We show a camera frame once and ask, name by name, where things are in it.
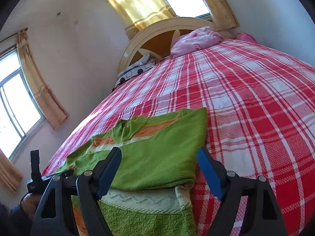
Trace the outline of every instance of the yellow curtain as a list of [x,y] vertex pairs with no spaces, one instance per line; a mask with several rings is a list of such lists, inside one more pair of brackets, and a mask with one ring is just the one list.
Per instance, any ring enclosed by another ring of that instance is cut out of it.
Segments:
[[27,32],[18,32],[18,54],[23,74],[33,96],[53,129],[58,128],[69,114],[62,107],[40,74],[27,41]]
[[22,174],[0,149],[0,183],[13,194],[21,180]]
[[129,39],[152,23],[176,17],[165,0],[108,0],[108,2],[127,26],[125,31]]
[[208,6],[216,30],[239,27],[239,22],[226,0],[204,0]]

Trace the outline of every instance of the curtain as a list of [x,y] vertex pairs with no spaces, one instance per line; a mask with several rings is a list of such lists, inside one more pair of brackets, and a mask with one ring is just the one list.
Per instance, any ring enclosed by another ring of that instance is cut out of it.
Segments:
[[22,174],[0,149],[0,183],[13,194],[16,192],[21,180]]
[[216,30],[239,27],[239,22],[226,0],[204,0],[212,14]]
[[126,25],[126,34],[132,39],[140,30],[166,18],[176,17],[165,0],[107,0]]
[[41,76],[27,41],[27,32],[18,32],[18,54],[23,74],[33,96],[53,129],[58,128],[69,114],[62,107]]

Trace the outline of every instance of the checkered blanket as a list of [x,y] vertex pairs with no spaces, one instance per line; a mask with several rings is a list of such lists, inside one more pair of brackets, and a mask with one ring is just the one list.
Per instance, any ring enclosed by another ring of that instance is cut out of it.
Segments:
[[[206,146],[226,169],[268,178],[289,235],[315,211],[315,69],[273,49],[225,40],[177,59],[165,59],[117,88],[73,131],[44,174],[91,136],[132,115],[182,108],[208,109]],[[192,202],[197,235],[205,235],[220,202],[197,169]],[[238,235],[242,198],[232,235]]]

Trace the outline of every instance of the bed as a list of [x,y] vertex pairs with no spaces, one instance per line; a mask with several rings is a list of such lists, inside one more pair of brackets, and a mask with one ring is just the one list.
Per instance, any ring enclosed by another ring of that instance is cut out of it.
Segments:
[[[132,115],[157,116],[182,108],[208,110],[206,147],[240,176],[268,178],[289,235],[298,235],[315,211],[315,68],[271,48],[233,40],[171,59],[174,38],[211,22],[174,18],[138,33],[118,72],[150,51],[155,68],[118,86],[72,132],[44,174],[91,136]],[[200,169],[191,193],[197,235],[205,235],[220,202]],[[242,198],[231,235],[238,235],[246,206]]]

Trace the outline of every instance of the wooden headboard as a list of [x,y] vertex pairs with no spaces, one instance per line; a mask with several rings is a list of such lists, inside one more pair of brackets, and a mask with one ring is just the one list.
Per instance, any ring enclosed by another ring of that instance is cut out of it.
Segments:
[[[172,40],[201,27],[214,24],[200,18],[176,17],[158,21],[140,31],[128,44],[118,65],[118,73],[150,52],[156,62],[170,55]],[[222,37],[234,39],[227,31],[218,31]]]

